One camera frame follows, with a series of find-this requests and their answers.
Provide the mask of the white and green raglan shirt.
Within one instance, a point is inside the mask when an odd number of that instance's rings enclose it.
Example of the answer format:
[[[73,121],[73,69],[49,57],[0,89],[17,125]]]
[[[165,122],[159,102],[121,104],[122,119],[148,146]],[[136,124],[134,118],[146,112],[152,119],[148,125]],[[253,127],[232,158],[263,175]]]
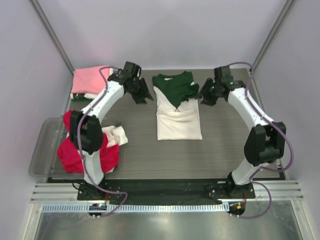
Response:
[[[192,72],[177,75],[158,74],[152,77],[156,96],[157,140],[202,140],[199,84]]]

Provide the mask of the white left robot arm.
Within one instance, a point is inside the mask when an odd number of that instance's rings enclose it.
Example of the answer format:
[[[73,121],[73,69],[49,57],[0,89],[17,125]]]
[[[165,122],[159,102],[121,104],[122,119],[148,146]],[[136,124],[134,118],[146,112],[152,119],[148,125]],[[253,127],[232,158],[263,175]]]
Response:
[[[110,68],[111,66],[103,66],[98,69],[104,88],[97,97],[82,110],[71,112],[69,139],[81,157],[89,194],[97,200],[106,194],[112,194],[125,201],[128,197],[126,192],[110,191],[104,185],[105,175],[100,158],[100,148],[104,140],[101,123],[112,106],[126,93],[132,96],[136,104],[145,104],[146,99],[153,100],[153,97],[145,79],[141,77],[142,68],[138,64],[126,61],[123,68],[117,68],[116,72],[105,77],[103,70]]]

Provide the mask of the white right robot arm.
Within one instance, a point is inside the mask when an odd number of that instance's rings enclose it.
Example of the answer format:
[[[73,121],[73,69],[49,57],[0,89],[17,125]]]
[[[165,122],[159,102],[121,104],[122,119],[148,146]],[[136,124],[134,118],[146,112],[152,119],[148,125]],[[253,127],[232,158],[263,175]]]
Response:
[[[205,81],[196,97],[208,106],[224,99],[234,107],[249,129],[243,148],[244,160],[228,174],[222,187],[231,198],[243,198],[250,192],[255,175],[284,155],[286,126],[283,122],[275,122],[262,111],[246,84],[234,80],[228,65],[213,71],[214,78]]]

